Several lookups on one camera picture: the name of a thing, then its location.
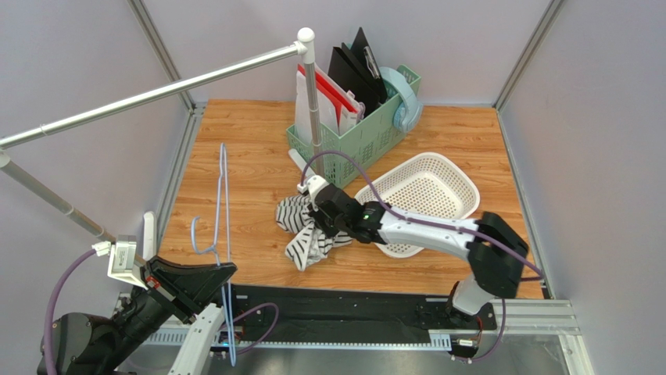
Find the blue hanger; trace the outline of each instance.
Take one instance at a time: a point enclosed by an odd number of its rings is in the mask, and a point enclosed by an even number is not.
[[[203,255],[212,252],[215,255],[215,262],[220,265],[220,256],[217,254],[217,230],[220,227],[220,196],[222,195],[222,179],[224,178],[224,207],[227,214],[227,262],[231,261],[231,227],[229,221],[229,173],[227,163],[227,147],[224,143],[220,143],[220,177],[217,179],[217,205],[215,207],[215,234],[213,235],[213,244],[206,248],[206,250],[199,251],[196,246],[196,222],[199,220],[197,216],[192,219],[192,248],[195,253]],[[231,282],[227,282],[227,290],[225,292],[224,286],[221,288],[222,305],[224,308],[224,321],[227,324],[227,336],[229,343],[229,357],[231,358],[231,365],[236,366],[236,345],[235,345],[235,331],[234,331],[234,317],[233,309],[231,308]]]

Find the mint green storage basket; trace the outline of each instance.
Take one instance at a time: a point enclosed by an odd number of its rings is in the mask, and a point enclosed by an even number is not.
[[[410,68],[401,65],[398,71],[405,76],[414,93],[418,93],[421,77]],[[321,149],[338,150],[351,156],[364,169],[369,168],[388,150],[405,138],[405,134],[393,126],[393,116],[402,102],[397,92],[386,85],[389,100],[359,122],[352,130],[338,136],[321,125]],[[297,136],[295,125],[287,129],[287,142],[290,148],[295,148],[306,160],[313,155],[312,145],[305,145]],[[325,155],[324,167],[326,180],[338,188],[343,188],[352,182],[360,173],[354,165],[338,155]]]

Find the wood-grain surface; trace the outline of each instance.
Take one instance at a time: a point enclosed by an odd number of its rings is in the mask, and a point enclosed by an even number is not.
[[[275,207],[295,195],[299,170],[287,155],[286,128],[294,118],[293,102],[212,100],[206,107],[192,156],[178,192],[160,256],[183,264],[214,263],[190,245],[190,222],[197,224],[199,247],[213,240],[220,143],[227,145],[231,204],[231,249],[237,284],[335,288],[447,294],[469,273],[468,264],[451,255],[424,250],[407,259],[392,259],[374,245],[331,250],[325,259],[299,272],[285,256],[293,238],[275,223]],[[425,107],[421,121],[406,139],[376,162],[372,179],[421,152],[451,159],[474,181],[483,211],[500,214],[526,241],[527,233],[514,179],[494,109]],[[345,191],[354,196],[365,183],[357,177]],[[218,249],[226,259],[224,211]],[[525,275],[533,276],[531,271]],[[522,298],[542,298],[538,283],[523,283]]]

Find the white laundry basket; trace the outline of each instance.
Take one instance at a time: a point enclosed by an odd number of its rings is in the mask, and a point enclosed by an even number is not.
[[[381,199],[414,213],[443,219],[465,219],[481,201],[476,185],[453,162],[424,152],[373,181]],[[369,186],[356,194],[361,204],[377,200]],[[380,245],[386,255],[407,258],[423,250],[413,245]]]

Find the gray wall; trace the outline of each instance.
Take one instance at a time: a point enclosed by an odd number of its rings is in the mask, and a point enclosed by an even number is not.
[[[502,113],[598,374],[664,373],[666,2],[567,2]]]
[[[126,2],[0,4],[0,136],[166,84]],[[8,150],[114,234],[137,234],[163,193],[185,114],[177,98]],[[95,238],[0,173],[0,373],[34,373],[53,284]],[[106,259],[70,278],[56,315],[108,316]]]
[[[381,65],[406,64],[424,77],[429,104],[497,99],[548,0],[145,0],[183,77],[288,45],[312,27],[317,62],[362,26]],[[192,91],[208,98],[294,100],[287,59]]]

